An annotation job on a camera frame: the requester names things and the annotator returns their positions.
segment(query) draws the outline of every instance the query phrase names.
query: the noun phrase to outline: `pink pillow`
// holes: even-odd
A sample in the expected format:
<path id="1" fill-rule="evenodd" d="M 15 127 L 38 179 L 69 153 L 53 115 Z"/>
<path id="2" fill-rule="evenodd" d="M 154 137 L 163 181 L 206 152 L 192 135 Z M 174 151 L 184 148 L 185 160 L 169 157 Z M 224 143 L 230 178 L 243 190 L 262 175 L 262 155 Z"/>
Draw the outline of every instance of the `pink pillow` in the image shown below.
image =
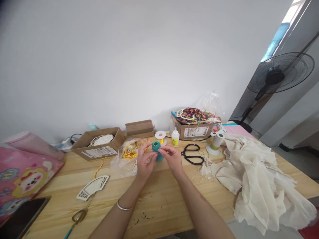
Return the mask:
<path id="1" fill-rule="evenodd" d="M 33 198 L 62 165 L 49 156 L 0 147 L 0 223 Z"/>

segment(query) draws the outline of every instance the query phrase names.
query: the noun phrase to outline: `clear plastic bag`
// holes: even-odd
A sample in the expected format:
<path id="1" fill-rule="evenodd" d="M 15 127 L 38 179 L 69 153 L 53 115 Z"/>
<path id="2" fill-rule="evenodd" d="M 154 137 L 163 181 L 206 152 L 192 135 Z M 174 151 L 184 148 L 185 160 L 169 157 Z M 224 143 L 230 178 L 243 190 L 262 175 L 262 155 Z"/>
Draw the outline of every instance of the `clear plastic bag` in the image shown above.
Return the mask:
<path id="1" fill-rule="evenodd" d="M 214 91 L 201 98 L 198 108 L 208 116 L 207 123 L 220 123 L 222 121 L 218 95 Z"/>
<path id="2" fill-rule="evenodd" d="M 118 154 L 111 161 L 111 168 L 118 170 L 122 178 L 135 176 L 138 150 L 146 143 L 148 142 L 141 138 L 126 139 L 123 145 L 119 147 Z"/>

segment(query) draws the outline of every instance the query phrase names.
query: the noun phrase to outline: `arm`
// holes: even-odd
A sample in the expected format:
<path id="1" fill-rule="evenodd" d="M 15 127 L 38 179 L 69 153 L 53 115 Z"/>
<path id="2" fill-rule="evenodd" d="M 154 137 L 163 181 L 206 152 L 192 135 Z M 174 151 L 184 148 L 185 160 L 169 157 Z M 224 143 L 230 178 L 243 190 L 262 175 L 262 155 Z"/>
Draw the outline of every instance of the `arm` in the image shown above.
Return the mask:
<path id="1" fill-rule="evenodd" d="M 224 220 L 185 174 L 180 151 L 170 146 L 163 146 L 159 149 L 159 153 L 167 160 L 178 182 L 199 238 L 236 239 Z"/>
<path id="2" fill-rule="evenodd" d="M 127 225 L 133 214 L 139 194 L 142 191 L 146 180 L 151 175 L 157 153 L 150 152 L 144 154 L 144 150 L 152 143 L 145 144 L 139 149 L 137 159 L 137 175 L 131 186 L 121 196 L 118 203 L 122 208 L 132 208 L 131 210 L 121 210 L 116 204 L 112 207 L 105 218 L 100 222 L 89 239 L 99 238 L 123 238 Z"/>

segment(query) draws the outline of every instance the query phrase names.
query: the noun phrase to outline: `open cardboard box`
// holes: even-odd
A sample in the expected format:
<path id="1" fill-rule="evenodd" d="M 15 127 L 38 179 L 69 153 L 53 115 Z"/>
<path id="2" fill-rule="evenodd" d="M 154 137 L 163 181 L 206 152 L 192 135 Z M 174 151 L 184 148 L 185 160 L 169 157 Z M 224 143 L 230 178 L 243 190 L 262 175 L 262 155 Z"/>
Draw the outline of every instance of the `open cardboard box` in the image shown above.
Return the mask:
<path id="1" fill-rule="evenodd" d="M 152 121 L 143 120 L 125 124 L 127 134 L 126 138 L 147 138 L 154 136 L 154 126 Z"/>
<path id="2" fill-rule="evenodd" d="M 181 123 L 172 114 L 172 119 L 177 125 L 177 131 L 179 132 L 179 139 L 190 138 L 205 138 L 210 135 L 214 124 L 193 124 L 193 125 L 181 125 Z"/>
<path id="3" fill-rule="evenodd" d="M 114 136 L 110 143 L 88 147 L 95 137 L 107 134 L 112 134 Z M 118 154 L 118 149 L 124 141 L 125 136 L 119 127 L 86 131 L 72 145 L 71 150 L 85 160 L 105 158 Z"/>

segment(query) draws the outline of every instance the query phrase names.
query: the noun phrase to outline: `cloth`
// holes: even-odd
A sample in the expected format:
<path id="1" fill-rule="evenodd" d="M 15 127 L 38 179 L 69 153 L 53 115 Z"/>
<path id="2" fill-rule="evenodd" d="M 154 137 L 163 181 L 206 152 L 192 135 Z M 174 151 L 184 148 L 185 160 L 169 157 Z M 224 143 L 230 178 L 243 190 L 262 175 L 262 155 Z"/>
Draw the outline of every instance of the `cloth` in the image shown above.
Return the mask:
<path id="1" fill-rule="evenodd" d="M 63 164 L 50 156 L 0 147 L 0 223 L 33 198 Z"/>
<path id="2" fill-rule="evenodd" d="M 238 194 L 234 216 L 256 227 L 278 231 L 279 223 L 305 228 L 316 218 L 317 210 L 296 189 L 296 182 L 278 167 L 274 152 L 249 137 L 227 134 L 222 145 L 226 160 L 205 163 L 200 171 L 210 173 L 233 194 Z"/>

